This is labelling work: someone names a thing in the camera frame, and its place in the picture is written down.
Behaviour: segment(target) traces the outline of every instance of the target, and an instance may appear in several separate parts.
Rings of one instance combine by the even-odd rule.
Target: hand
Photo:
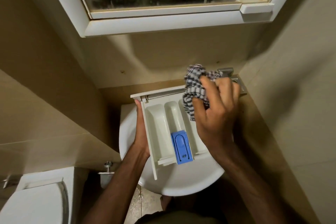
[[[144,152],[146,156],[150,156],[148,141],[147,141],[147,134],[145,128],[145,121],[144,115],[142,113],[141,103],[138,100],[135,100],[136,104],[136,132],[135,132],[135,139],[134,145],[139,148],[141,151]]]
[[[199,137],[212,154],[225,150],[232,142],[232,127],[238,113],[240,86],[230,78],[218,78],[212,82],[201,76],[200,81],[206,90],[210,108],[205,110],[203,100],[192,99],[195,110],[196,128]]]

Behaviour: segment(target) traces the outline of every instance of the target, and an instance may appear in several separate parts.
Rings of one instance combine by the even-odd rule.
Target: blue plastic insert
[[[178,165],[193,160],[187,133],[184,130],[170,134]]]

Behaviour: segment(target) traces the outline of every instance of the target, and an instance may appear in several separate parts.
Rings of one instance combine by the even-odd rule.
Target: toilet
[[[88,170],[66,167],[25,174],[0,212],[0,223],[75,224]]]

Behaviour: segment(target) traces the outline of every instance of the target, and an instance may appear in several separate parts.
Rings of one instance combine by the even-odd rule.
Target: toilet lid
[[[52,183],[16,191],[2,208],[0,223],[62,224],[67,214],[64,187]]]

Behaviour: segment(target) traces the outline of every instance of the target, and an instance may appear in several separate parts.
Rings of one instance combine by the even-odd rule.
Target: checkered cloth
[[[187,74],[184,76],[185,80],[185,93],[182,96],[183,107],[185,111],[189,114],[190,120],[195,121],[194,117],[194,107],[192,103],[193,97],[202,99],[204,101],[205,109],[210,107],[208,98],[205,94],[205,89],[203,88],[200,77],[204,75],[207,76],[213,82],[223,76],[223,72],[210,71],[207,72],[205,67],[200,64],[190,65],[187,70]]]

